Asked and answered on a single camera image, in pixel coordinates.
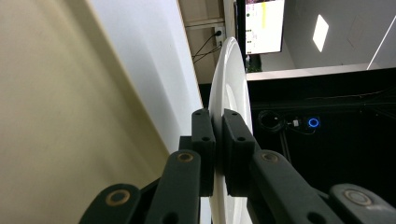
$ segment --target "screw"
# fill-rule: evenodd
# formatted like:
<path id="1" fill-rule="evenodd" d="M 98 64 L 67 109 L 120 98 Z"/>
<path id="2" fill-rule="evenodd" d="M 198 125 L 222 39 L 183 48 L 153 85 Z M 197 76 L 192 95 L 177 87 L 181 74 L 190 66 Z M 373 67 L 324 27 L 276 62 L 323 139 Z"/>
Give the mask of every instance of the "screw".
<path id="1" fill-rule="evenodd" d="M 119 206 L 128 202 L 131 193 L 126 189 L 117 189 L 107 194 L 106 203 L 108 206 Z"/>
<path id="2" fill-rule="evenodd" d="M 344 196 L 353 203 L 361 206 L 368 206 L 373 203 L 366 194 L 355 189 L 346 189 L 344 191 Z"/>

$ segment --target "white panel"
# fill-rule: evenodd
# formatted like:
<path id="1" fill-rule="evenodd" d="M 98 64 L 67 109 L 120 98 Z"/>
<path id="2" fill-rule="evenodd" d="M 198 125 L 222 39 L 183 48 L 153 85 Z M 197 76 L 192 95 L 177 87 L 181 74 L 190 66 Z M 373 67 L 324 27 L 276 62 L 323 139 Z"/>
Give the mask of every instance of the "white panel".
<path id="1" fill-rule="evenodd" d="M 81 27 L 70 2 L 0 1 L 0 223 L 78 223 L 102 189 L 143 188 L 167 158 L 106 41 L 83 32 L 97 24 Z"/>
<path id="2" fill-rule="evenodd" d="M 176 151 L 202 107 L 177 1 L 89 2 L 168 151 Z"/>

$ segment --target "electrical outlet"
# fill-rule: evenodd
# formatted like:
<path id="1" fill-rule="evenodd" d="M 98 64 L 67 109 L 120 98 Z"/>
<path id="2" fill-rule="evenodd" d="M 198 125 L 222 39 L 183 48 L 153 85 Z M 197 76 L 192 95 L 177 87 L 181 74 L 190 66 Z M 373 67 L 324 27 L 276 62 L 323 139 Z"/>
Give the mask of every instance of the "electrical outlet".
<path id="1" fill-rule="evenodd" d="M 216 36 L 216 46 L 222 46 L 222 44 L 225 41 L 225 27 L 224 26 L 220 26 L 220 27 L 215 27 L 215 32 L 217 31 L 221 31 L 221 35 Z"/>

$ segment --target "beige wall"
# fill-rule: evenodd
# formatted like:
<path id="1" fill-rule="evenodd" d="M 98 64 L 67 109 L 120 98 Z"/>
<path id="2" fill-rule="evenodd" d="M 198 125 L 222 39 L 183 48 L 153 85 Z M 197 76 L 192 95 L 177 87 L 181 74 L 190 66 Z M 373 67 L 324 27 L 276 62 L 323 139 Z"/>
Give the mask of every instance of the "beige wall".
<path id="1" fill-rule="evenodd" d="M 0 223 L 76 223 L 167 157 L 90 11 L 83 25 L 67 4 L 0 2 Z"/>

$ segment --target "wall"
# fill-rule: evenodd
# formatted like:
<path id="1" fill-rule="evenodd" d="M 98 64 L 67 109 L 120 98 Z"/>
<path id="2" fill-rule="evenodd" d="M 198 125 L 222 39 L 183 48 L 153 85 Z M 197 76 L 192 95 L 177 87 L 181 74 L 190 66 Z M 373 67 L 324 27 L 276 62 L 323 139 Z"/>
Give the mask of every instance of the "wall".
<path id="1" fill-rule="evenodd" d="M 168 155 L 91 12 L 79 9 L 82 26 L 73 4 L 0 3 L 1 223 L 77 223 L 100 190 L 144 187 Z"/>
<path id="2" fill-rule="evenodd" d="M 396 2 L 391 0 L 287 1 L 284 37 L 291 58 L 297 68 L 368 63 L 395 16 L 394 8 Z M 318 14 L 330 26 L 322 52 L 312 40 Z M 355 26 L 353 35 L 350 30 L 357 17 L 361 26 Z"/>
<path id="3" fill-rule="evenodd" d="M 390 68 L 396 66 L 396 15 L 389 27 L 387 36 L 385 37 L 381 47 L 373 58 L 373 62 L 369 69 Z"/>
<path id="4" fill-rule="evenodd" d="M 177 0 L 88 3 L 168 151 L 176 151 L 179 137 L 191 134 L 191 113 L 202 108 Z"/>
<path id="5" fill-rule="evenodd" d="M 290 56 L 289 47 L 285 40 L 282 40 L 282 51 L 277 53 L 261 54 L 262 71 L 278 71 L 295 69 L 294 62 Z"/>

